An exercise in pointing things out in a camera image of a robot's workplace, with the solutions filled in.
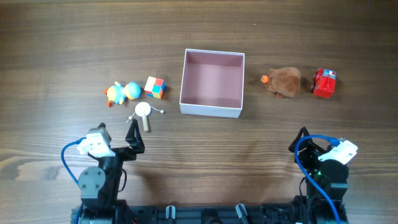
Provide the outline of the white wooden rattle drum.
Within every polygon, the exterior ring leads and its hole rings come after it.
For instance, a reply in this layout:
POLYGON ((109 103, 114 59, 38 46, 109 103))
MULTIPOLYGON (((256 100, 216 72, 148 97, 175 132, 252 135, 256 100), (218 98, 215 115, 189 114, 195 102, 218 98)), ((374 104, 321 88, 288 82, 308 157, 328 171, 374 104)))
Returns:
POLYGON ((141 117, 144 132, 149 132, 150 129, 149 129, 149 122, 148 122, 147 117, 150 115, 152 109, 160 112, 161 114, 165 113, 164 110, 158 110, 157 108, 151 106, 147 102, 140 102, 136 105, 136 107, 134 109, 134 113, 128 117, 126 123, 132 121, 134 116, 137 115, 137 116, 141 117))

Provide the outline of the orange blue duck toy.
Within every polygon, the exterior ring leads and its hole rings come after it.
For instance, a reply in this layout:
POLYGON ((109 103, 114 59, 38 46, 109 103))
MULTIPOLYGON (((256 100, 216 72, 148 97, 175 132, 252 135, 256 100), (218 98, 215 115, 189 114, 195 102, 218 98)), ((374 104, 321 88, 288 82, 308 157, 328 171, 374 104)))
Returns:
POLYGON ((135 100, 141 95, 141 87, 135 82, 129 82, 123 86, 119 82, 115 82, 113 86, 105 89, 105 95, 108 97, 106 105, 111 107, 113 103, 122 105, 127 99, 135 100))

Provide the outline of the colourful puzzle cube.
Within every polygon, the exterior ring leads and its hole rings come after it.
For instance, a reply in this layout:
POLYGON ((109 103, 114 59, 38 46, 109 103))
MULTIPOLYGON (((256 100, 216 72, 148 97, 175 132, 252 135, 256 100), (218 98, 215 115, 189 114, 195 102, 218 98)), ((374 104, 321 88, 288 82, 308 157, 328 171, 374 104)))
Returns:
POLYGON ((163 79, 148 77, 144 91, 147 96, 161 99, 165 90, 165 82, 163 79))

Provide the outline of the brown plush toy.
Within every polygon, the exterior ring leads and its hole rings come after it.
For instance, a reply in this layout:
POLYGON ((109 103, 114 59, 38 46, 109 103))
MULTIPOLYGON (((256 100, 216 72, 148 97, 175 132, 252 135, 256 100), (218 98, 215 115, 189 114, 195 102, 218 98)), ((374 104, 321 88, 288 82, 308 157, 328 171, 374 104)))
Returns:
POLYGON ((300 93, 301 72, 295 67, 270 69, 267 75, 261 77, 268 91, 277 98, 294 98, 300 93))

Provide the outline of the red toy fire truck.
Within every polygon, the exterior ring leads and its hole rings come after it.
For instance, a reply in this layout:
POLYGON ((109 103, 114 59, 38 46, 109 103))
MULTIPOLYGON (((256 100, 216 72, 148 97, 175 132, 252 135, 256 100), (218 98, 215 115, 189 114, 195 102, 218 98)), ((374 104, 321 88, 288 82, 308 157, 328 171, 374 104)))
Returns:
POLYGON ((311 92, 315 96, 329 99, 336 86, 336 72, 330 69, 319 68, 313 77, 311 92))

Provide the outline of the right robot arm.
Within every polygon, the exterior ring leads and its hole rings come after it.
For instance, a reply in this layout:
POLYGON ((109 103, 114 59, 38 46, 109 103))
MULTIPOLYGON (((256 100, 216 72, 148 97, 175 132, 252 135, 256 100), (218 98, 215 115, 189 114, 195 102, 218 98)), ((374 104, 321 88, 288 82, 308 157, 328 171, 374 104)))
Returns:
POLYGON ((304 174, 306 195, 295 197, 295 223, 348 223, 343 196, 348 189, 347 163, 358 147, 345 138, 311 135, 302 127, 289 146, 304 174))

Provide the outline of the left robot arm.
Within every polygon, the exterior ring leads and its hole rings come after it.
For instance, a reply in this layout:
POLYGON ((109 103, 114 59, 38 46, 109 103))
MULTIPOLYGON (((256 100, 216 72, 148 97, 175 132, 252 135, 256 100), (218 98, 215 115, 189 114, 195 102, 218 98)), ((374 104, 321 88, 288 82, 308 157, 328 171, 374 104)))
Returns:
POLYGON ((101 123, 78 144, 80 153, 95 159, 98 165, 85 169, 78 178, 81 205, 72 215, 72 223, 139 222, 127 202, 118 199, 118 193, 124 190, 121 177, 127 176, 123 163, 136 160, 145 151, 136 119, 132 120, 125 141, 128 146, 112 148, 106 125, 101 123))

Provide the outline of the pink open cardboard box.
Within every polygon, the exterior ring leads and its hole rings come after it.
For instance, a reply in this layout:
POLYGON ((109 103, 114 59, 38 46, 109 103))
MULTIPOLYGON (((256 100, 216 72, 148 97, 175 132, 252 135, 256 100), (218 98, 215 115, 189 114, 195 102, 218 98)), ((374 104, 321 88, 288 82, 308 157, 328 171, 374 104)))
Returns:
POLYGON ((238 118, 243 110, 244 69, 244 53, 186 49, 181 113, 238 118))

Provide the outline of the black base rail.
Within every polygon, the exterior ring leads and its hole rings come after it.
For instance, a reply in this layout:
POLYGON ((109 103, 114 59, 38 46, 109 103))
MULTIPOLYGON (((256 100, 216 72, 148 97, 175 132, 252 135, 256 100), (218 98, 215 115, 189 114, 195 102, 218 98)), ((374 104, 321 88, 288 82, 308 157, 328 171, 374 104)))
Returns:
POLYGON ((294 203, 262 204, 215 207, 167 207, 135 206, 127 211, 127 217, 117 220, 114 213, 92 212, 87 209, 72 210, 71 223, 336 223, 328 205, 319 204, 309 213, 294 203))

